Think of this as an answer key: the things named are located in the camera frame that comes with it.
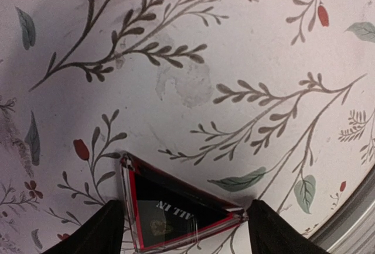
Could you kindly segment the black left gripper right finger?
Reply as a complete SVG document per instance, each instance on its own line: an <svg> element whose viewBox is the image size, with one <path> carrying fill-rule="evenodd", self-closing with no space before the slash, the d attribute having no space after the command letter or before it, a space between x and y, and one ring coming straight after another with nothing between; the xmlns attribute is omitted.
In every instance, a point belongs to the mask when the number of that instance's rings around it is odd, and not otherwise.
<svg viewBox="0 0 375 254"><path fill-rule="evenodd" d="M327 251L298 233L263 200L247 209L251 252L256 254L326 254Z"/></svg>

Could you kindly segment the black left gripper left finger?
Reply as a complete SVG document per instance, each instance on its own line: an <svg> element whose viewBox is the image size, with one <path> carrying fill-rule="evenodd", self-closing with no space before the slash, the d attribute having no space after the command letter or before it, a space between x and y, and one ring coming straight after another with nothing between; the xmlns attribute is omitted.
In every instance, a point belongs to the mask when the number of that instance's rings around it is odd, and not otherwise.
<svg viewBox="0 0 375 254"><path fill-rule="evenodd" d="M120 254L124 233L123 203L110 200L68 238L47 254Z"/></svg>

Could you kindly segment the red triangular all-in marker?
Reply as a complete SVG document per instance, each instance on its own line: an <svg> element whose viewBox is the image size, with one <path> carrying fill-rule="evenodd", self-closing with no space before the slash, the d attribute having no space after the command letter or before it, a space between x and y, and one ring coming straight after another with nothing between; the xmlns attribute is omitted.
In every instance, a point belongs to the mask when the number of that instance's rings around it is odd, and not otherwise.
<svg viewBox="0 0 375 254"><path fill-rule="evenodd" d="M122 188L135 253L163 253L242 224L243 207L125 152Z"/></svg>

